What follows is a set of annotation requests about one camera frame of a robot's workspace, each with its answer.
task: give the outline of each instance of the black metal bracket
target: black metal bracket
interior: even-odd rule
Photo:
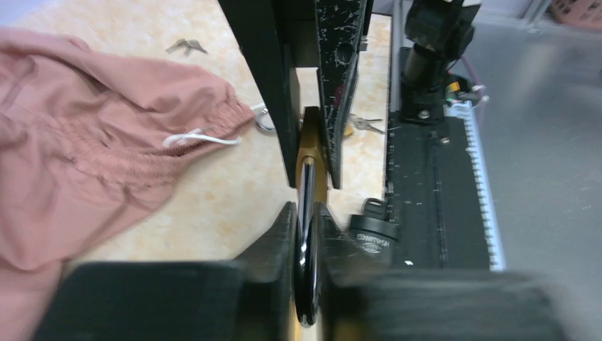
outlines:
[[[389,113],[385,148],[386,220],[396,226],[396,268],[488,269],[489,253],[464,121],[440,112],[417,117],[402,82],[410,54],[403,47],[401,1],[393,4]]]
[[[405,60],[408,51],[409,49],[403,49],[400,62]],[[446,104],[445,89],[439,89],[434,93],[416,92],[402,83],[401,93],[404,103],[401,109],[401,121],[430,126],[441,124],[445,120],[443,107]]]
[[[318,67],[320,135],[334,188],[341,144],[366,47],[373,0],[219,0],[276,128],[295,187],[300,93],[296,67]]]

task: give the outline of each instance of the scratched black panel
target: scratched black panel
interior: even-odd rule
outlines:
[[[388,219],[400,229],[393,266],[489,269],[464,121],[447,118],[446,146],[432,138],[432,127],[398,122],[390,114],[385,198]]]
[[[366,0],[319,0],[316,4],[318,83],[322,137],[334,188],[341,187],[341,143],[349,118]]]
[[[219,0],[276,127],[288,177],[295,187],[299,150],[299,82],[281,8],[271,0]]]

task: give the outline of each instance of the beige marble floor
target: beige marble floor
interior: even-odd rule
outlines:
[[[76,35],[106,53],[198,64],[228,80],[250,106],[262,102],[216,0],[58,0],[17,25]],[[168,55],[165,48],[178,38],[197,39],[209,54]],[[385,116],[388,39],[388,18],[374,16],[368,51],[361,55],[354,114]],[[299,80],[303,105],[318,104],[314,70],[299,70]],[[381,195],[383,143],[383,136],[367,131],[345,140],[343,190],[332,190],[329,198],[341,224],[360,210],[365,198]],[[253,127],[240,146],[190,167],[165,207],[74,262],[231,258],[269,228],[285,201],[294,199],[278,140]]]

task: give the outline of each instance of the metal key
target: metal key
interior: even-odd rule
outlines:
[[[184,57],[188,57],[190,53],[192,53],[192,48],[190,47],[190,45],[187,44],[186,51],[184,51]]]
[[[199,43],[198,40],[192,39],[188,41],[188,49],[186,50],[186,56],[188,56],[191,51],[189,52],[189,49],[195,49],[197,51],[201,51],[204,54],[208,55],[209,53],[201,46],[201,43]]]
[[[175,44],[171,45],[169,48],[166,48],[166,49],[165,49],[165,52],[167,52],[167,53],[171,53],[171,52],[174,52],[174,51],[176,51],[176,50],[178,50],[178,49],[181,49],[181,48],[183,48],[183,47],[184,47],[184,46],[186,46],[186,45],[187,45],[187,41],[186,41],[186,39],[178,39],[178,40],[175,42]]]
[[[374,131],[375,133],[384,134],[385,132],[372,126],[372,123],[382,122],[382,119],[364,119],[357,115],[351,114],[351,122],[358,130]]]

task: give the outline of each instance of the gray surface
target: gray surface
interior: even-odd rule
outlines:
[[[468,56],[491,96],[481,141],[508,268],[550,274],[599,336],[602,36],[492,21]]]
[[[532,0],[481,0],[481,11],[501,16],[520,18]]]
[[[391,15],[393,11],[393,0],[374,0],[372,13]]]
[[[551,3],[552,0],[533,0],[533,2],[525,11],[523,18],[525,18],[528,23],[538,24],[542,18],[542,15],[545,13]]]

